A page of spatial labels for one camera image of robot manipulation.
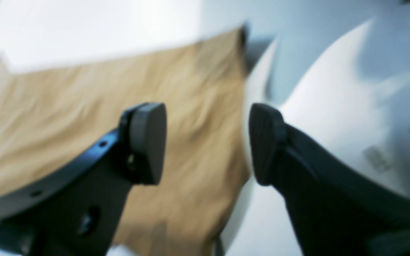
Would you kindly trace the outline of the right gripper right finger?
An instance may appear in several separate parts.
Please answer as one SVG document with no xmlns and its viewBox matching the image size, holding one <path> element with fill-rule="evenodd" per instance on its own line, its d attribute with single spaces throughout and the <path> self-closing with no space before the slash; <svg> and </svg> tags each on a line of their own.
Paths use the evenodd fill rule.
<svg viewBox="0 0 410 256">
<path fill-rule="evenodd" d="M 305 256 L 410 256 L 410 199 L 354 172 L 275 108 L 254 103 L 257 183 L 284 198 Z"/>
</svg>

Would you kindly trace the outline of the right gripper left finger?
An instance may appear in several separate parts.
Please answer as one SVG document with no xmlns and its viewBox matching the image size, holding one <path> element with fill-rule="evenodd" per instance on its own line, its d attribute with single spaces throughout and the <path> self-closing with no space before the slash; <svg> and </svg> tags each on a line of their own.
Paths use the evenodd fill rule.
<svg viewBox="0 0 410 256">
<path fill-rule="evenodd" d="M 21 256 L 104 256 L 134 185 L 161 181 L 163 103 L 123 112 L 119 125 L 54 173 L 0 196 L 0 250 Z"/>
</svg>

